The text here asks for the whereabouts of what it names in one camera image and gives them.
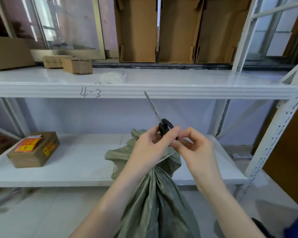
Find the floor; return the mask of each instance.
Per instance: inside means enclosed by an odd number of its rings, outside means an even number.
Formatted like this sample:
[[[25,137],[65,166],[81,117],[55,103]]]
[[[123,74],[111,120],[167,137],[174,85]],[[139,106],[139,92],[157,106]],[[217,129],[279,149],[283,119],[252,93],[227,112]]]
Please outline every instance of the floor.
[[[247,214],[277,238],[298,217],[298,205],[269,177],[265,186],[252,186],[241,202]],[[0,237],[65,238],[97,204],[107,188],[39,188],[0,207]],[[217,238],[216,220],[205,198],[192,188],[182,189],[199,223],[202,237]]]

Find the white shelf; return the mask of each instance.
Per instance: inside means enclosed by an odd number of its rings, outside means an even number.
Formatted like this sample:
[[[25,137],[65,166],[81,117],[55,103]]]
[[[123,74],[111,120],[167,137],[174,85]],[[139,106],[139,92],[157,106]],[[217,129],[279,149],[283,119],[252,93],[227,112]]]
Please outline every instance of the white shelf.
[[[123,73],[125,79],[99,84],[108,72]],[[0,97],[145,98],[145,90],[157,99],[290,99],[297,89],[230,70],[94,68],[91,75],[43,67],[0,71]]]
[[[109,186],[112,184],[112,161],[104,159],[111,149],[123,147],[131,135],[77,134],[59,135],[61,145],[40,168],[14,168],[6,151],[0,156],[0,187]],[[226,184],[242,184],[246,177],[215,141],[216,158]],[[178,185],[195,182],[182,159],[173,179]]]

